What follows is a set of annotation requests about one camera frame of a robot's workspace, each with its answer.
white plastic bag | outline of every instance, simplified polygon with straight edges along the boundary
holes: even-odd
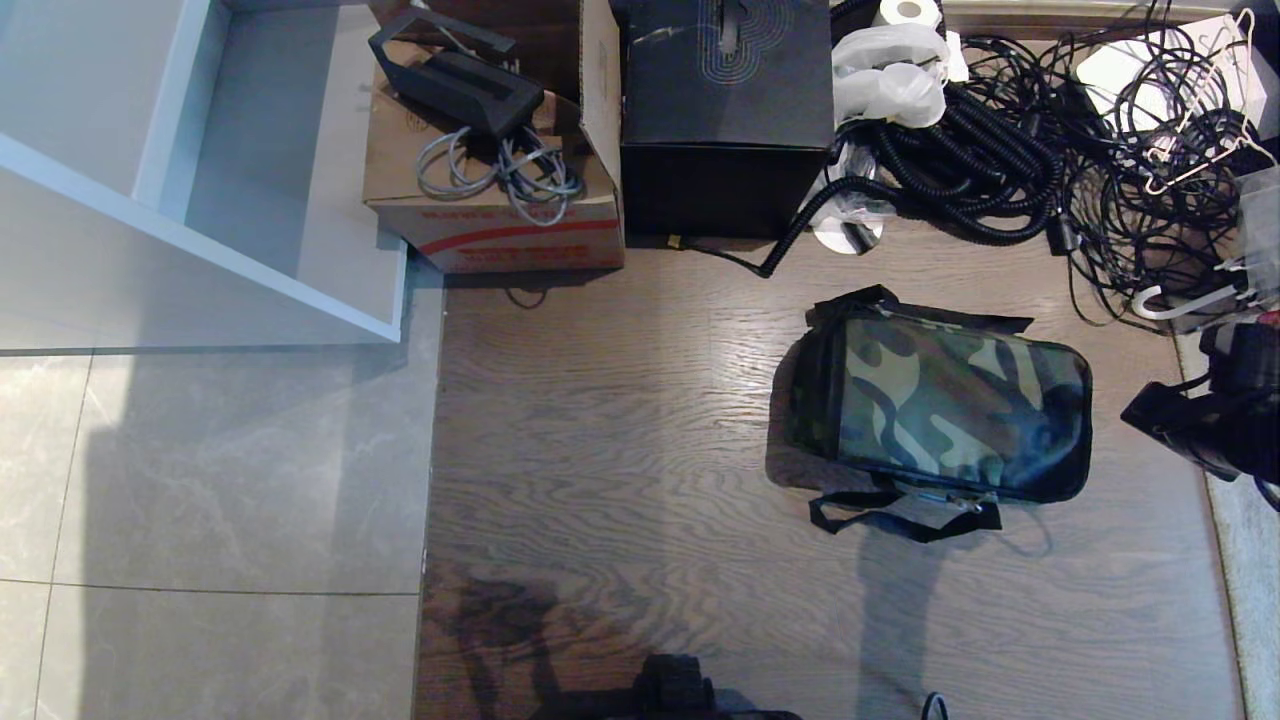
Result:
[[[831,50],[836,124],[887,119],[923,128],[942,119],[942,85],[950,59],[946,41],[927,26],[859,29]]]

gray cable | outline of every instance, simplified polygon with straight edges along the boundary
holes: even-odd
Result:
[[[498,143],[497,164],[479,178],[468,178],[460,161],[466,156],[462,140],[470,132],[470,127],[463,127],[442,135],[417,154],[413,168],[417,187],[424,195],[453,202],[474,197],[497,182],[506,191],[511,206],[525,220],[545,228],[564,218],[572,197],[582,192],[582,178],[564,163],[563,150],[548,147],[531,126],[521,126]],[[448,187],[426,179],[428,169],[440,158],[447,158],[449,163]],[[530,177],[525,172],[529,167],[536,168],[540,174]],[[532,206],[553,204],[556,213],[548,219],[538,219],[530,213]]]

wooden floor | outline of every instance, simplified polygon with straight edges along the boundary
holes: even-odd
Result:
[[[957,720],[1242,716],[1202,482],[1119,420],[1179,377],[1172,343],[1078,320],[1038,241],[886,236],[865,258],[801,240],[771,281],[634,250],[532,310],[448,293],[420,719],[572,720],[653,652],[805,720],[910,719],[929,691]],[[874,283],[1084,354],[1079,497],[936,546],[809,525],[814,493],[785,486],[822,474],[777,443],[774,372],[813,302]]]

white shelf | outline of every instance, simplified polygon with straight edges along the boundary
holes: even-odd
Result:
[[[170,55],[198,32],[207,6],[0,3],[0,132],[132,195],[163,91],[186,86]]]
[[[406,246],[361,202],[378,26],[301,5],[0,0],[0,242],[29,245],[0,348],[399,340]]]
[[[403,241],[379,236],[378,215],[361,202],[375,63],[367,40],[376,29],[358,5],[232,14],[207,120],[186,118],[204,135],[182,219],[390,320],[399,299],[385,288],[403,260],[388,249]],[[187,177],[170,182],[186,188]]]

marble tile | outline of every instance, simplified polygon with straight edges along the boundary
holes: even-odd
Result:
[[[0,357],[0,579],[49,582],[90,357]]]
[[[95,357],[55,579],[417,592],[443,292],[422,273],[398,346]]]
[[[0,580],[0,720],[31,720],[49,585]]]
[[[417,598],[58,585],[40,720],[407,720]]]

